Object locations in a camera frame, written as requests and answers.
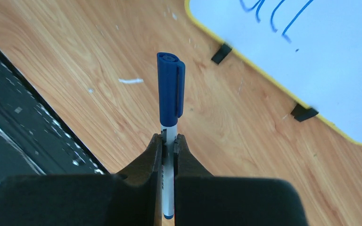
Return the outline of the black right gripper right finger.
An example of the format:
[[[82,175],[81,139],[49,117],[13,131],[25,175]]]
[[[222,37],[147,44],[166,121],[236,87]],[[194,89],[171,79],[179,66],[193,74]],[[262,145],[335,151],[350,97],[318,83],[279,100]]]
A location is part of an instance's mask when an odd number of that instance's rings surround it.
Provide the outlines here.
[[[184,135],[175,143],[177,226],[306,226],[296,189],[278,178],[220,177],[191,153]]]

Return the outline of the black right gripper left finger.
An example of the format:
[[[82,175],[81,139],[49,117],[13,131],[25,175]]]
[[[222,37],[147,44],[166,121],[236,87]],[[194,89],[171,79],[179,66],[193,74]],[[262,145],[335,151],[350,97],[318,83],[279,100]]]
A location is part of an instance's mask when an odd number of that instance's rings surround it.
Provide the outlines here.
[[[0,183],[0,226],[159,226],[162,138],[115,174],[13,176]]]

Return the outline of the white whiteboard marker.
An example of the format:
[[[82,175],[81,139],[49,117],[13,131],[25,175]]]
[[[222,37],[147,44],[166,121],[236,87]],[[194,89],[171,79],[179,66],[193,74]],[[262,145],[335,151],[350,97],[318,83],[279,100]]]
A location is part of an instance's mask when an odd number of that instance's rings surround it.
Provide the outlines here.
[[[174,217],[174,144],[177,125],[161,126],[163,140],[162,157],[162,213],[165,219]]]

